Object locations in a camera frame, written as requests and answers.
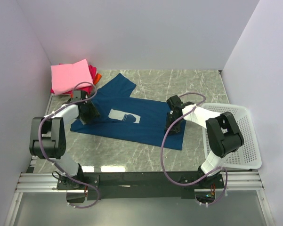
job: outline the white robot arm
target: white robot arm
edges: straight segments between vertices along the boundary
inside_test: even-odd
[[[166,128],[177,118],[192,111],[184,117],[184,120],[194,122],[208,132],[211,152],[205,162],[201,165],[201,170],[207,174],[211,170],[223,166],[231,152],[235,152],[244,144],[243,136],[237,123],[230,112],[218,113],[198,107],[196,104],[188,102],[182,103],[178,96],[173,96],[167,100],[171,112],[167,117]],[[179,121],[174,126],[173,132],[180,131]],[[210,173],[208,176],[217,174],[218,171]]]

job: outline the marble floor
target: marble floor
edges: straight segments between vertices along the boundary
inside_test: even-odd
[[[173,95],[186,92],[204,94],[207,103],[228,104],[221,76],[217,70],[99,70],[100,88],[118,73],[137,84],[131,97],[166,101]],[[49,112],[57,109],[69,97],[53,96]],[[185,96],[183,102],[200,101],[198,96]],[[67,152],[81,164],[85,172],[105,171],[161,171],[160,147],[130,141],[99,137],[70,131],[65,126]],[[164,149],[167,170],[197,170],[204,162],[202,128],[187,122],[182,151]],[[55,170],[49,162],[38,159],[34,172],[49,173]]]

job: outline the white wall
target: white wall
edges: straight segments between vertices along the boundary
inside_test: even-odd
[[[18,0],[52,64],[223,69],[259,0]]]
[[[31,119],[45,112],[50,63],[15,0],[0,0],[0,225],[30,162]]]
[[[276,223],[283,226],[283,0],[260,0],[222,76],[230,103],[251,111],[260,176]]]

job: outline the blue t-shirt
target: blue t-shirt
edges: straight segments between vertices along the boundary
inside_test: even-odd
[[[118,74],[92,99],[100,117],[87,125],[76,120],[70,130],[161,146],[170,108],[166,102],[130,97],[135,87],[136,84]],[[168,135],[166,148],[182,150],[185,124],[186,121],[181,123],[180,133]]]

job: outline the white plastic basket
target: white plastic basket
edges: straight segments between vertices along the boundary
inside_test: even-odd
[[[244,145],[236,152],[229,154],[224,166],[237,169],[258,169],[262,165],[262,160],[259,154],[259,145],[256,139],[251,116],[247,108],[237,105],[203,104],[202,108],[213,112],[231,112],[240,128],[244,137]],[[211,151],[207,130],[203,128],[203,143],[205,158],[207,158]]]

